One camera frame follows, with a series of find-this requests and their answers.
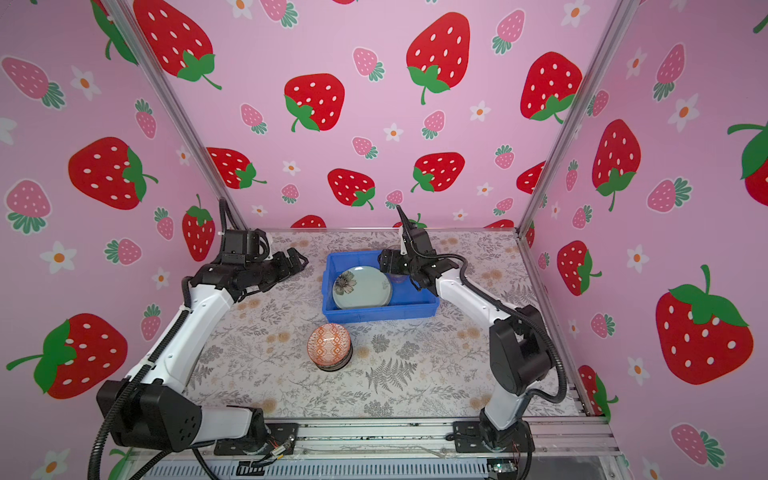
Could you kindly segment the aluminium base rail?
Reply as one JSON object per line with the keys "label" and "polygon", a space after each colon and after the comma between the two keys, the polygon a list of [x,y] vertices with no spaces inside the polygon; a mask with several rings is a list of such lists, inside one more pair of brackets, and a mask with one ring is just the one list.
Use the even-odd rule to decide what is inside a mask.
{"label": "aluminium base rail", "polygon": [[234,444],[172,454],[149,479],[488,479],[489,459],[517,464],[516,479],[630,479],[607,423],[530,417],[529,435],[491,451],[470,418],[287,419],[271,422],[286,450],[273,463]]}

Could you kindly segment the green lit circuit board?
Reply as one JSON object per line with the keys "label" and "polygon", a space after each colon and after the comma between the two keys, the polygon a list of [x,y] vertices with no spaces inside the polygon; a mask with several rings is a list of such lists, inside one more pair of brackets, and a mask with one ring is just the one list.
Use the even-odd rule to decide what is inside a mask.
{"label": "green lit circuit board", "polygon": [[517,478],[517,464],[509,459],[489,459],[487,461],[487,478],[504,480]]}

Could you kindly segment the blue plastic bin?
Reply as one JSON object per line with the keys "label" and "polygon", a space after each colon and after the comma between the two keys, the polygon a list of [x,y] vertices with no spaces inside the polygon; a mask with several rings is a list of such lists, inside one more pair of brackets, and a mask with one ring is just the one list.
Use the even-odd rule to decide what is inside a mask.
{"label": "blue plastic bin", "polygon": [[388,320],[410,320],[433,317],[439,300],[427,290],[418,291],[406,276],[385,274],[392,283],[393,295],[385,307],[342,310],[332,297],[334,280],[345,270],[371,266],[379,270],[379,250],[331,253],[327,256],[322,281],[322,312],[330,323],[353,324]]}

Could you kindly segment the dark striped bottom bowl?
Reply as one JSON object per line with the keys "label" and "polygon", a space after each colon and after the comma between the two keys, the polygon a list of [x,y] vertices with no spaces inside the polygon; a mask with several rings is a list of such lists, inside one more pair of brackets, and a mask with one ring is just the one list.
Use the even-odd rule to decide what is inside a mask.
{"label": "dark striped bottom bowl", "polygon": [[331,363],[328,363],[328,362],[325,362],[325,363],[323,363],[323,362],[314,362],[314,364],[321,371],[324,371],[324,372],[335,372],[335,371],[341,370],[342,368],[347,366],[349,364],[349,362],[351,361],[351,359],[353,357],[353,354],[354,354],[354,350],[352,348],[350,348],[347,351],[346,355],[343,358],[341,358],[341,359],[334,360]]}

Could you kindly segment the orange patterned top bowl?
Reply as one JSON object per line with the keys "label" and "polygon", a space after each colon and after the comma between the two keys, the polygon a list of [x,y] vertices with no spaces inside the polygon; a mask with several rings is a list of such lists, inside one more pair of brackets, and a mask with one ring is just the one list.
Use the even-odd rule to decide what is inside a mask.
{"label": "orange patterned top bowl", "polygon": [[307,342],[307,353],[313,363],[331,363],[341,359],[350,348],[353,349],[348,330],[335,323],[326,323],[316,328]]}

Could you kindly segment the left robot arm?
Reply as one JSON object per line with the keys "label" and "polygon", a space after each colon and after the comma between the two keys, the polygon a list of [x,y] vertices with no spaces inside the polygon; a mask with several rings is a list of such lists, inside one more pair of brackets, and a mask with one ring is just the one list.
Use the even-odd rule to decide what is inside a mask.
{"label": "left robot arm", "polygon": [[308,260],[296,249],[268,259],[225,255],[182,281],[183,303],[150,351],[120,381],[97,393],[104,420],[92,452],[117,445],[167,452],[220,440],[248,449],[268,443],[263,413],[252,407],[203,407],[184,393],[202,350],[225,314],[250,294],[265,293],[301,273]]}

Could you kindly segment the green flower plate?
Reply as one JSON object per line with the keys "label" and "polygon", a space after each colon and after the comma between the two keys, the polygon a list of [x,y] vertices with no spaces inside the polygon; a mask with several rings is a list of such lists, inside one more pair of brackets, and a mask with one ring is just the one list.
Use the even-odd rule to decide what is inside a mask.
{"label": "green flower plate", "polygon": [[393,287],[389,278],[371,266],[357,266],[342,272],[332,285],[332,297],[342,310],[385,307]]}

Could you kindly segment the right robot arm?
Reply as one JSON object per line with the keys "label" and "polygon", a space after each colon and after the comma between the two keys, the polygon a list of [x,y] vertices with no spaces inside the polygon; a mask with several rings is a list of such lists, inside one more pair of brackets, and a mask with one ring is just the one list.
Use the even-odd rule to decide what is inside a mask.
{"label": "right robot arm", "polygon": [[488,327],[496,386],[479,416],[479,438],[486,448],[503,451],[517,435],[530,434],[524,416],[533,398],[552,404],[565,400],[564,362],[536,307],[515,307],[476,285],[467,276],[468,261],[457,254],[386,249],[378,263],[382,272],[407,275],[417,289],[430,291]]}

